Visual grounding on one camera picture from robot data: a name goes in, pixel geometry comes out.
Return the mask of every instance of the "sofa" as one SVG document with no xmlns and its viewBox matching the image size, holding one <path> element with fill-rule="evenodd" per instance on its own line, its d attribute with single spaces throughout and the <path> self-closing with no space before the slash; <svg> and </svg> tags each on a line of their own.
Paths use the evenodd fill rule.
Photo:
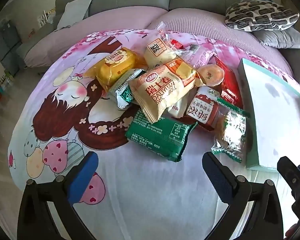
<svg viewBox="0 0 300 240">
<path fill-rule="evenodd" d="M 226 9 L 240 0 L 92 0 L 82 21 L 55 31 L 67 3 L 71 1 L 74 0 L 56 0 L 53 24 L 44 25 L 18 48 L 17 53 L 28 67 L 50 67 L 72 45 L 90 33 L 154 29 L 163 21 L 169 30 L 222 40 L 262 57 L 293 75 L 300 83 L 300 67 L 290 63 L 298 50 L 285 49 L 282 53 L 261 45 L 251 33 L 225 26 Z"/>
</svg>

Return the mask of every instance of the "metal screw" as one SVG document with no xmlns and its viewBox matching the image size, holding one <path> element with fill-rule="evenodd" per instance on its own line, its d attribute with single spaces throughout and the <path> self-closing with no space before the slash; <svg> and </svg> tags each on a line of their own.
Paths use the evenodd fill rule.
<svg viewBox="0 0 300 240">
<path fill-rule="evenodd" d="M 31 185 L 33 182 L 34 182 L 33 179 L 28 179 L 28 180 L 27 180 L 27 185 Z"/>
<path fill-rule="evenodd" d="M 273 185 L 274 185 L 273 181 L 270 180 L 270 179 L 267 179 L 267 184 L 268 184 L 269 186 L 273 186 Z"/>
<path fill-rule="evenodd" d="M 245 181 L 246 181 L 245 177 L 244 177 L 244 176 L 241 176 L 241 175 L 239 175 L 239 176 L 237 177 L 237 180 L 240 181 L 240 182 L 245 182 Z"/>
<path fill-rule="evenodd" d="M 64 178 L 65 178 L 64 176 L 59 175 L 56 177 L 56 182 L 62 182 Z"/>
</svg>

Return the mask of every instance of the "floor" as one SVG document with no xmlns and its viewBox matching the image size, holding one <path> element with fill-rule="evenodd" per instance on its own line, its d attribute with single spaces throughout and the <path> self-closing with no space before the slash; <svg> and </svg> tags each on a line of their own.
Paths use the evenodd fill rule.
<svg viewBox="0 0 300 240">
<path fill-rule="evenodd" d="M 40 78 L 33 69 L 20 70 L 0 101 L 0 214 L 14 239 L 17 239 L 22 192 L 12 181 L 7 165 L 7 149 L 23 107 Z"/>
</svg>

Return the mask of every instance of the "black mechanical device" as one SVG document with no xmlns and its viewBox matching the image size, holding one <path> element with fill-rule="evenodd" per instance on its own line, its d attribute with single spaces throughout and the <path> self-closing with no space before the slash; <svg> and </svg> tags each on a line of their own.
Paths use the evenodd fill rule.
<svg viewBox="0 0 300 240">
<path fill-rule="evenodd" d="M 63 239 L 51 216 L 47 201 L 55 204 L 60 219 L 72 240 L 93 240 L 94 236 L 73 208 L 79 202 L 96 168 L 98 156 L 89 152 L 78 166 L 53 182 L 36 184 L 27 181 L 18 219 L 18 239 Z M 244 176 L 235 176 L 211 153 L 202 157 L 202 167 L 222 202 L 228 204 L 225 213 L 205 240 L 228 240 L 234 232 L 249 201 L 254 201 L 249 218 L 237 240 L 282 240 L 282 213 L 273 181 L 264 184 L 248 182 Z M 290 240 L 300 240 L 300 166 L 282 157 L 278 172 L 292 189 L 295 203 L 292 210 L 299 218 L 298 228 Z"/>
</svg>

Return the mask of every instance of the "black and white patterned pillow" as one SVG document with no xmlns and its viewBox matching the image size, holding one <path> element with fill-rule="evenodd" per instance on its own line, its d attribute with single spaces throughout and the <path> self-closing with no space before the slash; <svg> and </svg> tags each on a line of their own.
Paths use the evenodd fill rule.
<svg viewBox="0 0 300 240">
<path fill-rule="evenodd" d="M 271 1 L 242 0 L 226 11 L 226 26 L 236 30 L 285 30 L 299 19 L 299 14 Z"/>
</svg>

